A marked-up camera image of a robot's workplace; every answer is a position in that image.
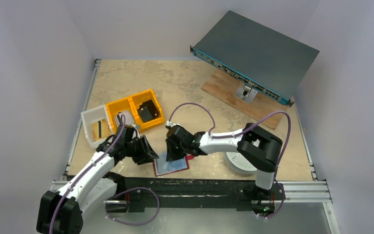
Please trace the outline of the red leather card holder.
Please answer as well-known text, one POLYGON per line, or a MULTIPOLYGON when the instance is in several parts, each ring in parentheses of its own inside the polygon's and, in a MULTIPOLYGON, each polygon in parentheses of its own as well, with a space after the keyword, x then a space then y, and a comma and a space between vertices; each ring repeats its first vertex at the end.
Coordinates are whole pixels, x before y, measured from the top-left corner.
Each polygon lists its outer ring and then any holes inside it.
POLYGON ((158 156, 159 158, 153 161, 153 170, 156 177, 189 169, 186 157, 175 161, 167 161, 167 152, 159 153, 158 156))

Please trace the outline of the white VIP credit card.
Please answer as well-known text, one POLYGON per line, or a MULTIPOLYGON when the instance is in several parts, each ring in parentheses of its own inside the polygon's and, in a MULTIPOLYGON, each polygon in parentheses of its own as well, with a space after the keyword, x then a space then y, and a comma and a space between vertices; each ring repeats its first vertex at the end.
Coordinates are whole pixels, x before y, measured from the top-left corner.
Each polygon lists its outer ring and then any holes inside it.
POLYGON ((121 111, 118 113, 119 115, 119 123, 121 125, 130 125, 130 126, 134 126, 135 124, 135 121, 130 113, 130 111, 128 110, 125 110, 125 111, 121 111))

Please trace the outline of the gold card with black stripe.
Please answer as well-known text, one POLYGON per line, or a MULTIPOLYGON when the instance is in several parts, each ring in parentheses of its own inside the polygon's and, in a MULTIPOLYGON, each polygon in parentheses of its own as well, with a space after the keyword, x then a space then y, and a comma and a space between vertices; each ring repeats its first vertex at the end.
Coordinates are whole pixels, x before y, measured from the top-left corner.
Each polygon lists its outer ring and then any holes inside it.
POLYGON ((107 138, 110 135, 109 124, 106 119, 101 119, 92 124, 95 141, 107 138))

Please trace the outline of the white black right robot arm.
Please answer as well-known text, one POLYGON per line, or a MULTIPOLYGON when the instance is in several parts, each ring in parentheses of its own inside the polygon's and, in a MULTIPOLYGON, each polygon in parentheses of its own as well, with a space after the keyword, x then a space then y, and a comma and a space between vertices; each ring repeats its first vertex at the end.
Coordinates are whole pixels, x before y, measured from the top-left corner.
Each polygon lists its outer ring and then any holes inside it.
POLYGON ((282 140, 260 126, 246 124, 244 129, 210 135, 190 133, 176 123, 166 124, 167 158, 175 161, 187 155, 206 156, 213 153, 240 153, 257 169, 255 195, 266 198, 273 192, 275 172, 281 155, 282 140))

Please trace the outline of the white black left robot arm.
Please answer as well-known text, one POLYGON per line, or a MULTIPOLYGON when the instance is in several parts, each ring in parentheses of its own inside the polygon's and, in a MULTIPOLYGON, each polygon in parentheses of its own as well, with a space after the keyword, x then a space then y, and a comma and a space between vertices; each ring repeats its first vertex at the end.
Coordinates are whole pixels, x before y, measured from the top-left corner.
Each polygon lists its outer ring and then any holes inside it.
POLYGON ((145 136, 130 125, 121 125, 96 149, 85 167, 57 191, 47 191, 40 200, 36 230, 41 234, 78 234, 89 212, 103 201, 124 198, 150 188, 127 188, 125 178, 111 172, 124 158, 138 165, 152 163, 158 154, 145 136))

